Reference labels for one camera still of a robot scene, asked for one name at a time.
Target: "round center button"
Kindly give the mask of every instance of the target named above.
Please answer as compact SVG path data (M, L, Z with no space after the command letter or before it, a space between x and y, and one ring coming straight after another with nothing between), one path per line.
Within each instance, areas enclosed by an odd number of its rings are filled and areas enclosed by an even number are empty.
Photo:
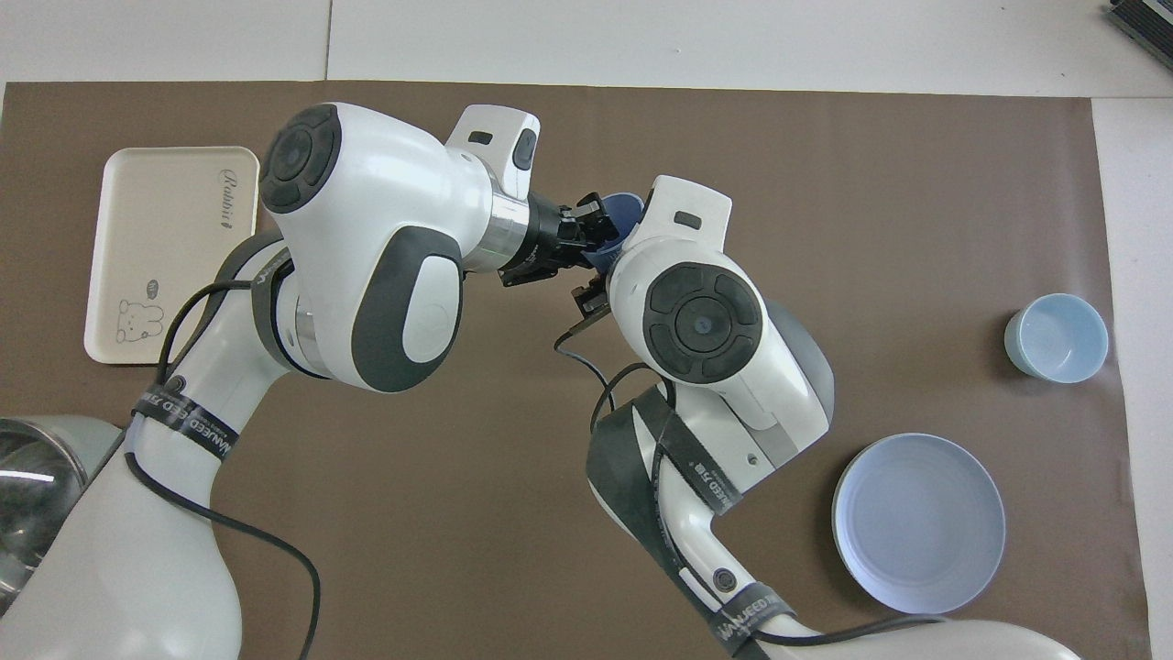
M313 138L305 130L286 132L273 149L273 175L282 181L290 181L305 166L310 159Z
M693 298L676 314L676 335L680 343L703 354L716 352L725 345L731 325L728 309L713 298Z

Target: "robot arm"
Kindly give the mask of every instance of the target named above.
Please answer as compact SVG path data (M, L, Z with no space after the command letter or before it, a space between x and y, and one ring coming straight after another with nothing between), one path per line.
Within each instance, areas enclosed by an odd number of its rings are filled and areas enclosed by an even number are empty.
M445 144L345 103L290 120L260 188L282 236L229 258L223 277L246 290L209 304L170 380L136 406L120 451L206 506L236 434L283 374L406 390L452 347L467 272L513 285L619 245L597 196L570 209L529 192L538 131L533 115L491 106L468 108ZM768 641L819 639L710 523L827 431L833 380L801 325L723 253L730 209L719 192L659 177L618 246L606 280L616 321L672 387L596 427L588 477L602 506L735 658L1074 658L985 622L812 647ZM209 523L151 495L122 461L97 476L0 620L0 648L14 659L232 658L239 641Z

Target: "brown surface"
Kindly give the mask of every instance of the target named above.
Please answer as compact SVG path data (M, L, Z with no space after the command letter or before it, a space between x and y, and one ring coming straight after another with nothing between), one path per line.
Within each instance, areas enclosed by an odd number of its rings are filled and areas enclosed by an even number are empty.
M468 103L542 118L534 189L643 192L660 172L733 197L727 252L794 311L836 373L830 434L717 530L808 625L886 614L839 560L836 479L861 448L925 431L968 448L1005 502L990 588L957 614L1021 624L1091 659L1148 658L1114 355L1052 387L1001 348L1052 291L1111 326L1086 100L386 82L11 84L0 136L0 414L124 423L144 369L89 361L87 278L102 165L123 147L244 144L323 100L447 136ZM468 280L448 362L401 396L284 379L213 504L321 570L316 658L721 656L583 477L597 387L549 345L584 271L504 290ZM575 348L609 373L613 324ZM635 394L632 386L628 394ZM308 588L265 546L219 535L244 607L242 658L294 656Z

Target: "black cable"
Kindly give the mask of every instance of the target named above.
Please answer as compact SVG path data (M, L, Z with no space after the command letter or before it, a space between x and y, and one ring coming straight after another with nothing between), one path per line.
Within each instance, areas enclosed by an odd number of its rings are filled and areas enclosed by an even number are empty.
M909 617L896 617L893 619L873 621L870 624L865 624L862 626L856 626L854 628L847 628L846 631L826 633L821 635L782 637L782 635L772 635L769 633L764 633L761 631L754 631L752 633L752 637L758 641L764 641L766 644L773 644L778 646L823 646L827 644L848 641L853 639L859 639L863 635L882 633L896 628L907 628L908 626L918 626L922 624L943 624L948 620L949 619L945 619L944 617L937 617L934 614L913 614Z
M590 373L594 374L596 379L598 379L599 385L602 385L604 388L606 388L606 376L603 376L603 372L601 372L599 368L595 367L595 365L591 361L586 360L585 358L583 358L583 356L581 356L581 355L578 355L578 354L576 354L574 352L568 352L568 351L565 351L565 349L562 348L562 345L564 345L567 342L567 340L569 340L570 338L574 338L574 334L572 333L565 333L561 338L558 338L557 340L555 340L554 341L554 353L556 353L558 355L564 355L564 356L569 358L570 360L572 360L572 361L582 365L586 369L590 369ZM606 396L606 399L608 399L608 401L611 402L611 413L615 413L615 396L609 394Z
M591 411L591 414L590 414L590 430L591 430L591 434L595 433L595 427L598 424L598 414L603 411L603 402L605 402L608 400L608 397L611 396L611 393L613 393L615 388L618 387L619 381L623 381L629 375L631 375L633 372L639 372L640 369L647 369L650 372L655 372L655 369L652 369L651 367L647 367L647 365L645 365L643 362L635 362L632 365L629 365L629 366L624 367L622 370L619 370L619 373L615 375L615 379L611 379L611 382L603 387L603 394L599 395L598 402L595 403L595 410ZM667 407L674 410L676 409L676 383L673 383L672 381L665 379L664 376L660 376L660 380L664 382L664 392L666 393L665 399L667 400Z
M176 312L175 318L167 328L167 336L163 339L163 349L158 354L158 365L155 367L155 385L164 386L167 385L167 379L169 376L168 370L170 369L171 348L175 345L175 336L179 333L179 325L183 324L184 317L191 312L192 307L199 304L199 300L205 297L219 292L229 291L233 288L248 288L252 283L246 279L224 279L221 281L212 281L211 284L204 286L203 288L196 291L188 301L183 302L179 311Z
M300 550L293 547L285 540L274 537L273 535L270 535L264 530L258 530L257 528L253 528L248 523L242 523L235 518L229 518L223 513L218 513L216 511L212 511L211 509L201 506L191 502L190 499L181 496L179 494L168 489L163 484L156 482L154 477L148 475L147 471L143 470L141 465L138 465L138 460L135 458L135 454L133 451L128 451L126 456L127 456L127 468L130 469L130 474L134 475L135 478L138 479L138 482L142 485L147 487L147 489L150 490L150 492L174 504L175 506L178 506L179 509L190 511L196 516L201 516L203 518L211 520L212 523L218 523L231 530L243 532L245 535L249 535L250 537L255 537L267 544L274 545L280 550L287 552L290 556L292 556L294 559L301 563L301 566L304 566L306 572L310 573L310 581L313 584L313 606L310 612L310 627L308 631L306 631L305 633L305 642L303 642L301 645L301 654L298 655L299 660L306 660L306 658L310 656L310 646L313 645L313 634L318 630L318 610L321 606L321 579L318 577L318 570L313 566L313 562L310 562L308 557L303 554Z

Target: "light blue cup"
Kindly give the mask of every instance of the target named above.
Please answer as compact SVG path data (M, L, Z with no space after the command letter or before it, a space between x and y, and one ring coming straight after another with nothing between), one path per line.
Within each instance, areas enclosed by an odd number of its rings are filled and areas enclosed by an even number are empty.
M1096 307L1071 293L1051 293L1018 311L1006 325L1006 355L1023 374L1079 383L1107 358L1107 327Z

